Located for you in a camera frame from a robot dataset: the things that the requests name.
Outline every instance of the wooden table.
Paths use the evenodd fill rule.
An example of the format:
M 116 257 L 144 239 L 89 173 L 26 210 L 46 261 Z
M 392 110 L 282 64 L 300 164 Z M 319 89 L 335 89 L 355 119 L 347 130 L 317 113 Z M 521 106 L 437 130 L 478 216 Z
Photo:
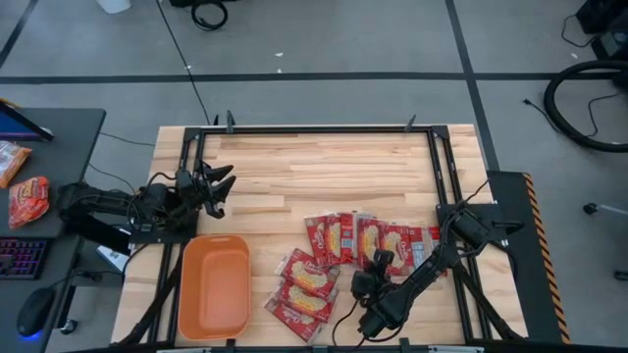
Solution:
M 472 125 L 449 126 L 450 141 L 465 197 L 487 178 L 482 152 Z M 161 127 L 151 174 L 173 175 L 178 167 L 183 126 Z M 445 152 L 438 144 L 441 164 Z M 227 216 L 214 220 L 201 212 L 198 235 L 237 234 L 251 254 L 251 316 L 237 345 L 302 345 L 294 333 L 262 307 L 280 280 L 274 273 L 294 246 L 311 253 L 303 217 L 331 211 L 367 211 L 379 219 L 411 226 L 435 226 L 438 196 L 426 137 L 415 133 L 212 135 L 206 138 L 204 160 L 212 166 L 234 165 L 237 181 L 226 204 Z M 445 185 L 453 201 L 448 176 Z M 491 202 L 488 186 L 472 202 Z M 130 263 L 112 341 L 123 338 L 153 299 L 162 245 L 150 245 Z M 482 285 L 489 300 L 511 327 L 526 335 L 525 323 L 507 256 L 488 247 L 478 258 Z M 333 324 L 351 307 L 353 269 L 341 269 L 340 294 L 330 324 L 315 344 L 331 345 Z M 467 292 L 474 333 L 478 316 Z M 162 312 L 159 339 L 166 338 L 170 302 Z M 342 345 L 355 345 L 361 335 L 360 308 L 338 328 Z M 411 344 L 463 343 L 452 275 L 441 277 L 414 302 L 399 337 Z M 225 340 L 190 342 L 180 335 L 178 346 L 225 345 Z

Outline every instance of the orange plastic tray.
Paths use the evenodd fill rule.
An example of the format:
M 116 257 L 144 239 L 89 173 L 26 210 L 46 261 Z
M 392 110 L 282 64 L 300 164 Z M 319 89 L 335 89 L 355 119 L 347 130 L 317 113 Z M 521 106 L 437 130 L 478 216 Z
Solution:
M 200 236 L 183 252 L 179 331 L 190 340 L 231 338 L 250 316 L 250 266 L 238 236 Z

